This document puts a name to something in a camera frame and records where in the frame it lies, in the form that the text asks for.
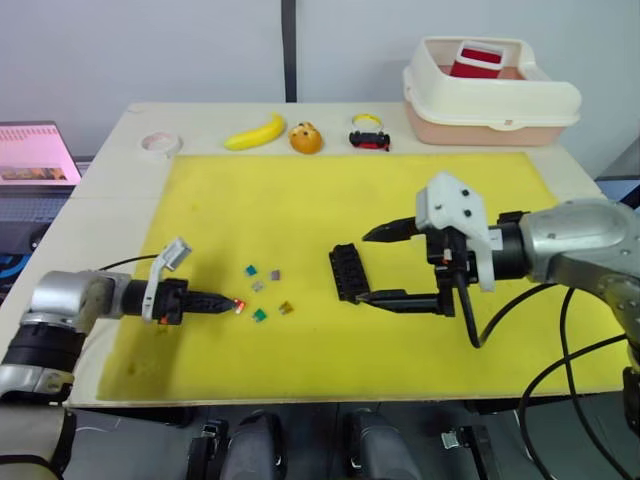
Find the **white plastic bin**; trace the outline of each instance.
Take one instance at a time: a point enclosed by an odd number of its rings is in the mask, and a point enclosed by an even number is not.
[[[504,49],[498,78],[448,75],[464,40]],[[521,40],[424,38],[403,77],[409,122],[424,143],[547,145],[580,119],[578,89],[549,79]]]

